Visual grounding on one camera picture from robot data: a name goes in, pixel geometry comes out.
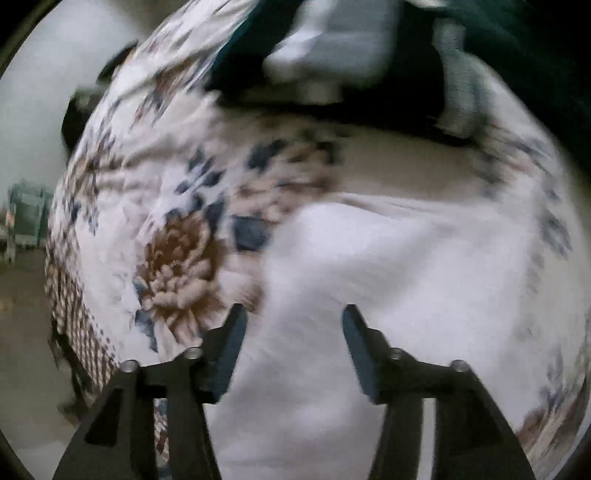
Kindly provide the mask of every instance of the blue leaf print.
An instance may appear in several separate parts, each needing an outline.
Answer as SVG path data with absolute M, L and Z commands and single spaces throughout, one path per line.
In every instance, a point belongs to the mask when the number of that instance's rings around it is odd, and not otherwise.
M 95 215 L 91 215 L 88 217 L 88 230 L 92 234 L 92 236 L 96 236 L 96 230 L 99 227 L 98 218 Z
M 159 398 L 159 399 L 155 400 L 154 403 L 156 403 L 156 408 L 158 409 L 158 412 L 163 417 L 165 417 L 167 414 L 167 409 L 168 409 L 168 399 Z
M 213 167 L 214 159 L 215 157 L 211 157 L 209 160 L 205 162 L 205 165 L 201 167 L 201 173 L 199 174 L 200 177 L 204 176 L 209 171 L 209 169 Z
M 72 223 L 76 223 L 78 220 L 78 213 L 80 213 L 80 202 L 70 202 L 70 220 Z
M 174 192 L 180 195 L 182 193 L 185 193 L 190 187 L 191 185 L 189 185 L 189 182 L 187 182 L 187 180 L 183 180 L 181 183 L 178 184 Z
M 316 147 L 318 150 L 326 152 L 328 165 L 334 165 L 339 161 L 336 144 L 334 142 L 318 142 Z
M 99 156 L 91 158 L 90 161 L 88 162 L 88 169 L 90 171 L 98 170 L 99 167 L 100 167 L 100 157 Z
M 145 310 L 135 312 L 135 326 L 150 339 L 150 350 L 158 352 L 158 343 L 154 335 L 154 322 Z
M 225 208 L 226 200 L 224 197 L 221 197 L 215 203 L 212 203 L 205 208 L 205 218 L 209 223 L 209 229 L 211 230 L 212 235 L 215 235 L 217 232 L 217 227 L 219 226 Z
M 205 180 L 203 181 L 203 186 L 204 187 L 213 187 L 214 185 L 217 185 L 220 180 L 222 179 L 222 176 L 224 175 L 225 170 L 220 170 L 220 171 L 213 171 L 210 172 L 207 177 L 205 177 Z
M 550 201 L 552 201 L 554 203 L 558 203 L 558 201 L 560 200 L 560 197 L 558 196 L 558 194 L 554 190 L 548 189 L 546 191 L 546 195 L 548 196 Z
M 552 251 L 563 258 L 567 258 L 573 250 L 566 226 L 550 212 L 546 212 L 545 219 L 542 220 L 542 237 Z
M 252 217 L 233 218 L 234 239 L 239 252 L 258 252 L 268 240 L 267 223 Z
M 163 103 L 164 103 L 164 97 L 163 97 L 162 93 L 159 92 L 158 90 L 155 90 L 152 93 L 152 104 L 155 106 L 156 113 L 158 113 L 160 111 Z
M 565 396 L 566 394 L 562 388 L 554 390 L 550 387 L 542 387 L 540 390 L 540 397 L 546 403 L 550 412 L 556 411 L 562 406 Z
M 191 198 L 191 206 L 189 207 L 189 213 L 197 212 L 203 208 L 205 205 L 205 200 L 203 196 L 198 192 L 193 192 L 193 197 Z
M 252 147 L 246 165 L 251 170 L 257 169 L 259 173 L 263 173 L 268 168 L 269 161 L 287 145 L 285 140 L 275 140 L 270 144 L 259 143 Z
M 135 293 L 138 298 L 140 298 L 143 293 L 148 290 L 146 282 L 144 282 L 141 278 L 134 278 L 131 283 L 134 285 Z
M 172 210 L 170 210 L 167 214 L 166 214 L 166 221 L 169 222 L 170 220 L 173 219 L 181 219 L 183 217 L 183 214 L 176 208 L 173 208 Z
M 199 147 L 193 158 L 189 160 L 189 171 L 192 171 L 197 165 L 203 163 L 203 160 L 205 160 L 205 152 L 201 147 Z

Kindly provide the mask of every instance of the dark green fabric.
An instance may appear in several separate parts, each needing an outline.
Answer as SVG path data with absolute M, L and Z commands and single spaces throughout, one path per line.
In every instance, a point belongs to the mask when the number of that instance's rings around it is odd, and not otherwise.
M 451 0 L 449 14 L 466 27 L 465 50 L 495 69 L 591 173 L 589 41 L 580 43 L 584 14 L 570 3 Z
M 244 90 L 266 84 L 263 61 L 289 32 L 301 3 L 302 0 L 262 0 L 218 54 L 206 90 L 220 90 L 225 104 L 233 105 Z M 443 10 L 403 4 L 396 48 L 384 78 L 375 87 L 345 89 L 343 102 L 335 105 L 279 107 L 319 118 L 464 143 L 435 127 L 444 108 L 444 79 L 441 58 L 433 46 L 433 24 L 442 15 Z
M 221 49 L 204 88 L 232 95 L 262 80 L 262 63 L 289 33 L 303 0 L 259 0 Z

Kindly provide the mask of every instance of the screw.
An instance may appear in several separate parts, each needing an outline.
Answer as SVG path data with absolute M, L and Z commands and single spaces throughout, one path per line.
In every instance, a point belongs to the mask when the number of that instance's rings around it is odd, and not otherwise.
M 192 346 L 183 352 L 183 356 L 187 360 L 197 360 L 198 358 L 201 358 L 202 355 L 203 350 L 201 350 L 198 346 Z
M 461 374 L 470 371 L 470 365 L 468 365 L 464 360 L 454 360 L 450 364 L 450 367 Z
M 80 108 L 86 108 L 89 103 L 90 97 L 88 97 L 88 95 L 82 95 L 80 98 L 78 98 L 78 105 Z
M 392 360 L 402 360 L 404 357 L 405 351 L 401 348 L 391 348 L 390 349 L 390 358 Z
M 139 363 L 137 360 L 126 360 L 121 364 L 119 370 L 125 372 L 126 374 L 130 374 L 131 372 L 135 372 L 139 368 Z

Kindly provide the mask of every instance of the gray fabric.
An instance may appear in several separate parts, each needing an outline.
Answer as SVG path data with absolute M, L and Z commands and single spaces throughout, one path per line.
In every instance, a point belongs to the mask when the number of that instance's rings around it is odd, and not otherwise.
M 470 138 L 480 125 L 486 92 L 478 73 L 464 52 L 465 29 L 445 19 L 434 25 L 433 45 L 441 55 L 444 71 L 445 110 L 437 126 L 448 135 Z
M 327 80 L 368 87 L 383 77 L 395 48 L 399 0 L 308 0 L 299 22 L 265 69 L 276 82 Z

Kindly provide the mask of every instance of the bedsheet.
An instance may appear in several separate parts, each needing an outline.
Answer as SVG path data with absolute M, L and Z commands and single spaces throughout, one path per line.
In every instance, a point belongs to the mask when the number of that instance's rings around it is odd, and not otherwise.
M 190 1 L 163 23 L 56 189 L 46 289 L 95 391 L 126 359 L 199 345 L 240 302 L 233 383 L 206 410 L 222 476 L 364 478 L 382 409 L 340 332 L 356 303 L 418 359 L 468 361 L 550 478 L 589 422 L 585 182 L 477 58 L 488 111 L 471 147 L 220 106 L 201 85 L 254 3 Z

